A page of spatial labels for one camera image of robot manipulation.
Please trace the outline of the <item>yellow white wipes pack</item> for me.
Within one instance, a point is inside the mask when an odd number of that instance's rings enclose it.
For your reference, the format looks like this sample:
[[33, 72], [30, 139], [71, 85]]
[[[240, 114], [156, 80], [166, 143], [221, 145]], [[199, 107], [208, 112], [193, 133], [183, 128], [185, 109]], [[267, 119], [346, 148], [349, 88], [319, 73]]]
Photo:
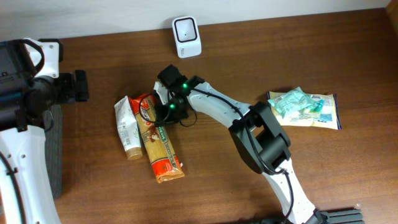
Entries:
[[329, 129], [342, 129], [338, 113], [338, 102], [336, 94], [319, 95], [311, 94], [311, 99], [318, 103], [316, 107], [309, 107], [296, 111], [288, 117], [283, 118], [280, 113], [271, 107], [274, 116], [281, 126], [303, 126]]

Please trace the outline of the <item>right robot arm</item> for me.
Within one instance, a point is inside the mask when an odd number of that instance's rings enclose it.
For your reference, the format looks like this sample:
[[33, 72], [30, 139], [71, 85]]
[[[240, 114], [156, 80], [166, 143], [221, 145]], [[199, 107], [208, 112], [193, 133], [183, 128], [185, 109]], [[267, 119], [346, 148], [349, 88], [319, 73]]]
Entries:
[[154, 90], [163, 104], [158, 125], [186, 118], [188, 109], [210, 116], [228, 129], [244, 163], [266, 178], [282, 207], [282, 223], [327, 222], [327, 215], [305, 195], [294, 172], [290, 139], [267, 104], [236, 101], [173, 65], [157, 78]]

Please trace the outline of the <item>orange spaghetti packet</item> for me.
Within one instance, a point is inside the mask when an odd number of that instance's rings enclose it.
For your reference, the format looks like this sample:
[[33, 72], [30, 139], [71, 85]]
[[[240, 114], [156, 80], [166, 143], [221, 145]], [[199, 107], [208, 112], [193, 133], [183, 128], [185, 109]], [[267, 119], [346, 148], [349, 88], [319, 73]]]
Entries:
[[129, 102], [156, 181], [162, 183], [184, 177], [181, 163], [166, 129], [154, 124], [156, 117], [154, 97], [149, 95], [141, 95], [135, 99], [129, 97]]

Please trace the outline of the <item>small teal tissue pack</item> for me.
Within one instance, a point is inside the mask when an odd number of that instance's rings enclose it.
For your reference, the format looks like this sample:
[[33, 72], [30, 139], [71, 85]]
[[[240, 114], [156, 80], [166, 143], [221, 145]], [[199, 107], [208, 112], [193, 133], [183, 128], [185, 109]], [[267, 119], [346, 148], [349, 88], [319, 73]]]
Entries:
[[313, 104], [305, 109], [306, 113], [320, 113], [325, 104], [325, 100], [320, 96], [312, 95], [311, 99], [313, 100]]

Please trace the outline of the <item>white cream tube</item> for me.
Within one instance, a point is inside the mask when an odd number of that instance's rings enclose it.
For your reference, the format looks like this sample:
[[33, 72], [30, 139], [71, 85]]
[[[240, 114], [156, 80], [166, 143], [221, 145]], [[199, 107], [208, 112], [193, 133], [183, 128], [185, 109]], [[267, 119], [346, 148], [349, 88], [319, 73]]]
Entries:
[[142, 146], [138, 123], [133, 114], [129, 98], [125, 96], [114, 105], [116, 126], [128, 160], [142, 157]]

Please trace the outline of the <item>teal snack pouch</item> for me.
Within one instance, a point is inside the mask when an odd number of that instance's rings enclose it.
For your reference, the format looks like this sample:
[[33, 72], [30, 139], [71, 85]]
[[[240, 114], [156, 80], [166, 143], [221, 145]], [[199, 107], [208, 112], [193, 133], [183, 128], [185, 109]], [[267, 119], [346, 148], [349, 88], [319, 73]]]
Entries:
[[282, 118], [285, 118], [297, 111], [312, 106], [315, 102], [300, 87], [297, 87], [277, 98], [269, 99], [268, 103], [274, 107]]

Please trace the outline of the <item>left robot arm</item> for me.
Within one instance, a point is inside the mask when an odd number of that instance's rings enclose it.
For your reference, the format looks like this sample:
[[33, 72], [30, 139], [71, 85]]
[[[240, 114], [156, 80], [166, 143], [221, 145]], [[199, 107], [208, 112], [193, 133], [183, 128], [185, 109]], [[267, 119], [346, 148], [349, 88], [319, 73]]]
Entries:
[[1, 201], [8, 223], [60, 223], [45, 162], [44, 113], [87, 102], [86, 72], [61, 73], [63, 44], [1, 42]]

